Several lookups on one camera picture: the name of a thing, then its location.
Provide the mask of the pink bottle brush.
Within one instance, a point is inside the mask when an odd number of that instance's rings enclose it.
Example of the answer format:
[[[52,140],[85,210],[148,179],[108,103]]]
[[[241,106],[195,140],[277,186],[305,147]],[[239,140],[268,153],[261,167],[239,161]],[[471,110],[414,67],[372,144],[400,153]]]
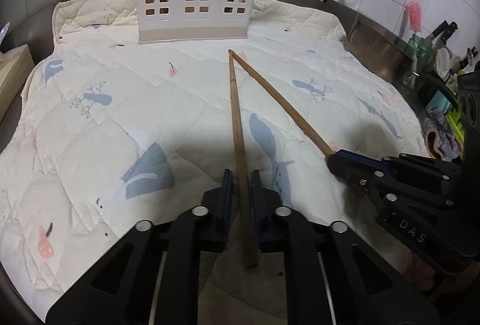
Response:
[[[405,9],[408,13],[409,29],[414,33],[422,32],[422,7],[416,1],[406,3]]]

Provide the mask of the stainless steel pot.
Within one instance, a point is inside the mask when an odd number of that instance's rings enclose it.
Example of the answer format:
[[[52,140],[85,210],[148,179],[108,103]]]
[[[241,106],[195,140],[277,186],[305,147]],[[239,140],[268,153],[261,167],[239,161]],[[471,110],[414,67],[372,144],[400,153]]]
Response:
[[[404,52],[404,41],[362,15],[356,18],[348,39],[352,55],[365,68],[390,84],[398,80],[412,64]]]

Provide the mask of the green plastic basket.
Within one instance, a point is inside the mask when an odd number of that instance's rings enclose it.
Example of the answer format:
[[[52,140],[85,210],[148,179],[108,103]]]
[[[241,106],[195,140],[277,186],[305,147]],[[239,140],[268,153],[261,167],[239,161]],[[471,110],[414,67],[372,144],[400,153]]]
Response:
[[[457,143],[462,148],[464,148],[465,129],[461,122],[461,111],[458,108],[458,100],[456,98],[456,94],[454,92],[452,92],[451,94],[453,95],[453,100],[455,104],[451,103],[448,98],[445,98],[442,104],[442,113],[450,124]]]

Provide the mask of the cream quilted patterned mat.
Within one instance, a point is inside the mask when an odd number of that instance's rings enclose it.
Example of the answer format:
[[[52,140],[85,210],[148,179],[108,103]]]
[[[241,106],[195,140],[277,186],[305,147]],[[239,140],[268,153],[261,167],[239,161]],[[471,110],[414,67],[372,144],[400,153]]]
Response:
[[[39,318],[137,221],[174,220],[234,167],[230,52],[331,148],[426,153],[332,14],[256,0],[245,39],[140,44],[135,0],[70,0],[49,27],[1,153],[1,264]]]

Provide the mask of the black handled kitchen knife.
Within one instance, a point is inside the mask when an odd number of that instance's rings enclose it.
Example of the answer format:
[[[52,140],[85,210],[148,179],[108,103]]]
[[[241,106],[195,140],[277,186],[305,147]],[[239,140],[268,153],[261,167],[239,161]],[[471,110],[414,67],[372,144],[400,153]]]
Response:
[[[458,30],[456,22],[443,21],[429,36],[429,40],[434,47],[444,47]]]

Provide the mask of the wooden chopstick seven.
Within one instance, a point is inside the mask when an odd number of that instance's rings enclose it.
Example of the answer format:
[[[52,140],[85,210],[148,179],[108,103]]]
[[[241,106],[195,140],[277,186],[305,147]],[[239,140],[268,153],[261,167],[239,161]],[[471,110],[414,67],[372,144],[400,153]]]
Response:
[[[289,103],[289,101],[278,92],[260,73],[258,73],[253,67],[251,67],[244,59],[242,59],[232,49],[228,50],[229,56],[237,61],[237,63],[262,86],[262,88],[284,109],[284,111],[291,117],[298,128],[304,132],[306,137],[312,140],[312,142],[320,149],[320,151],[326,156],[330,157],[335,152],[333,149],[320,137],[315,129],[304,119],[300,113]]]

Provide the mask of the wooden chopstick five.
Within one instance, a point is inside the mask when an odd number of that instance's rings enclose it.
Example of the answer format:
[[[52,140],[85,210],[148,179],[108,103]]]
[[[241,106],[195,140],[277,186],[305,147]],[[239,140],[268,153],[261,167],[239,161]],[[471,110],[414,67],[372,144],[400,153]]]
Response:
[[[233,51],[229,50],[228,53],[233,145],[236,164],[236,178],[241,225],[241,253],[244,267],[247,270],[252,270],[258,266],[259,254],[256,248],[254,230],[255,223],[253,217],[251,216],[247,154],[243,138],[241,107],[239,101],[239,92],[236,80]]]

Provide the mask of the grey blue rag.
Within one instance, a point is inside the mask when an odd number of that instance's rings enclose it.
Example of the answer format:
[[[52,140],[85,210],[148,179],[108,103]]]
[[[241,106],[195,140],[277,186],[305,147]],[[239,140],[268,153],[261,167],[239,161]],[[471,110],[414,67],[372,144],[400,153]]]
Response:
[[[427,152],[432,158],[445,162],[453,162],[461,155],[452,126],[438,106],[429,107],[421,130]]]

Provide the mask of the green glass jar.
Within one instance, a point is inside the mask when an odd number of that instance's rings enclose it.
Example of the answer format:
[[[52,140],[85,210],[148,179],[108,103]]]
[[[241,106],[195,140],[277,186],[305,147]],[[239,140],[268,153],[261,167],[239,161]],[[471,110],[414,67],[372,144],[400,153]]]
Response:
[[[436,55],[432,42],[417,34],[411,36],[404,51],[412,60],[412,71],[416,74],[426,72]]]

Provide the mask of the bagged beige tissue box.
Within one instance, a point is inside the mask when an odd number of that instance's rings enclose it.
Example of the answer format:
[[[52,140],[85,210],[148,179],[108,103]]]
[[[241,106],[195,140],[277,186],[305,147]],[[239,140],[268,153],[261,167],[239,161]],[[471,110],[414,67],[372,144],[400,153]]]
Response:
[[[12,100],[26,82],[34,68],[29,46],[24,44],[1,55],[0,68],[0,121]]]

